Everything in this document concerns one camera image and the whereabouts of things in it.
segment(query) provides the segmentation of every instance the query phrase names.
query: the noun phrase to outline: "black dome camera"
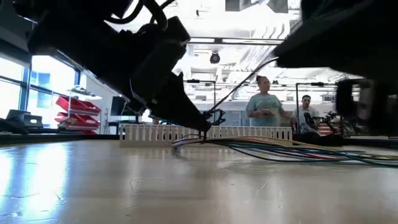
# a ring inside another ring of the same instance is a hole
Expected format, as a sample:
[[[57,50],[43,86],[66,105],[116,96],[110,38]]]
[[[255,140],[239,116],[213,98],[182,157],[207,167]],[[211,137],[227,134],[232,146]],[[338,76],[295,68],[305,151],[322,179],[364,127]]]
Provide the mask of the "black dome camera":
[[[218,52],[211,53],[210,63],[219,63],[219,62],[220,62],[220,56],[218,55]]]

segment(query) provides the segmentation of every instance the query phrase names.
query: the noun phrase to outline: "glass window pane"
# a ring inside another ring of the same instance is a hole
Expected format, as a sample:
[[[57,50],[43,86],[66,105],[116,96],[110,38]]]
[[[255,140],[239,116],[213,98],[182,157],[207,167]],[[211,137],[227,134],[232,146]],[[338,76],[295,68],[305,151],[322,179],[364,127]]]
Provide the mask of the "glass window pane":
[[[24,67],[10,60],[0,57],[0,75],[13,80],[22,81]]]
[[[7,118],[9,110],[18,110],[20,92],[19,85],[0,81],[0,118]]]
[[[58,96],[30,90],[27,110],[32,115],[43,117],[42,122],[45,128],[57,128],[58,123],[54,119],[58,112],[63,112],[61,107],[55,104],[57,99]]]
[[[30,84],[68,94],[75,85],[75,70],[50,56],[33,56]]]

